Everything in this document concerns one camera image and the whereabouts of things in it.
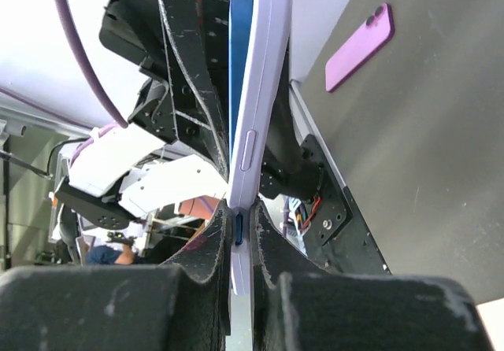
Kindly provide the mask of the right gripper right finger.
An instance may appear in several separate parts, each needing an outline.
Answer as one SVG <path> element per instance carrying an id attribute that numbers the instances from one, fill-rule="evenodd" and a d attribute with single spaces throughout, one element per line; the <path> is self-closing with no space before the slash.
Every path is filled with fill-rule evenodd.
<path id="1" fill-rule="evenodd" d="M 331 274 L 250 211 L 256 350 L 489 350 L 472 298 L 458 283 L 411 275 Z"/>

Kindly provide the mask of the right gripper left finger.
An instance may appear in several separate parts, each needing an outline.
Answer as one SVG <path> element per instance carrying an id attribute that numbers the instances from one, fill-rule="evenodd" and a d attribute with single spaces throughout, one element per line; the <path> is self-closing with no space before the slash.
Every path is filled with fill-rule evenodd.
<path id="1" fill-rule="evenodd" d="M 22 267 L 1 277 L 4 350 L 222 350 L 232 212 L 161 265 Z"/>

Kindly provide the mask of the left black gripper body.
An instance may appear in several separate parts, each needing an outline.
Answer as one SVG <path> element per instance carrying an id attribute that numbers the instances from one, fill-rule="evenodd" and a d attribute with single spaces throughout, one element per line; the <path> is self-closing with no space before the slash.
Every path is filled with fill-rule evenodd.
<path id="1" fill-rule="evenodd" d="M 109 0 L 99 40 L 147 76 L 128 122 L 164 142 L 194 141 L 197 125 L 183 114 L 196 114 L 195 96 L 165 44 L 158 0 Z"/>

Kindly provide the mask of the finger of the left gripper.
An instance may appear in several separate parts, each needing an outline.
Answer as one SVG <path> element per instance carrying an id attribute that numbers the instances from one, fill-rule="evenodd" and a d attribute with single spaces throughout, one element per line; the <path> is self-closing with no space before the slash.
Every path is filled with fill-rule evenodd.
<path id="1" fill-rule="evenodd" d="M 315 195 L 315 161 L 296 139 L 289 68 L 289 53 L 285 53 L 261 166 L 260 193 L 270 199 L 282 194 L 309 201 Z"/>
<path id="2" fill-rule="evenodd" d="M 210 158 L 222 178 L 228 180 L 228 136 L 221 100 L 206 66 L 196 1 L 158 0 L 158 5 L 176 61 L 207 120 L 206 147 Z"/>

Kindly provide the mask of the blue smartphone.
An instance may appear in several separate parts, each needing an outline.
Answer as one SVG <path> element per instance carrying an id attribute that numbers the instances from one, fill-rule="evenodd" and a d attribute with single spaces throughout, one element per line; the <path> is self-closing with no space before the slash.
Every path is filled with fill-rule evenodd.
<path id="1" fill-rule="evenodd" d="M 254 0 L 231 0 L 228 29 L 228 125 L 230 175 L 228 204 L 237 199 L 238 151 L 236 128 L 243 89 Z"/>

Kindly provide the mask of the lavender phone case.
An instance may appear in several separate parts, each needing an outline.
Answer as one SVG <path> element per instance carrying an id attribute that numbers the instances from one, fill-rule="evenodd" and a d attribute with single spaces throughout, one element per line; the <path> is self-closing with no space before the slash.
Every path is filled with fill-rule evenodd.
<path id="1" fill-rule="evenodd" d="M 291 0 L 253 0 L 243 89 L 227 191 L 232 211 L 232 288 L 250 292 L 250 209 L 258 195 L 272 107 L 291 30 Z"/>

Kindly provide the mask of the pink phone case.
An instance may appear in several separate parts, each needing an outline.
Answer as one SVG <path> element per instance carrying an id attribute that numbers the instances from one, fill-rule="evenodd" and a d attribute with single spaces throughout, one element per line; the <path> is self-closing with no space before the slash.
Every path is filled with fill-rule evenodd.
<path id="1" fill-rule="evenodd" d="M 395 33 L 391 5 L 384 2 L 327 60 L 325 90 L 333 92 L 386 45 Z"/>

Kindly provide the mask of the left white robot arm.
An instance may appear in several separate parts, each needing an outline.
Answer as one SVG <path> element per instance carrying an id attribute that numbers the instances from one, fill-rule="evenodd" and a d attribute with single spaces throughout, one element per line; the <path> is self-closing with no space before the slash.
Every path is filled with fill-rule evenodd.
<path id="1" fill-rule="evenodd" d="M 238 212 L 311 199 L 323 174 L 295 138 L 290 30 L 291 0 L 109 0 L 100 41 L 146 82 L 127 127 L 77 148 L 57 199 L 109 230 L 205 195 Z"/>

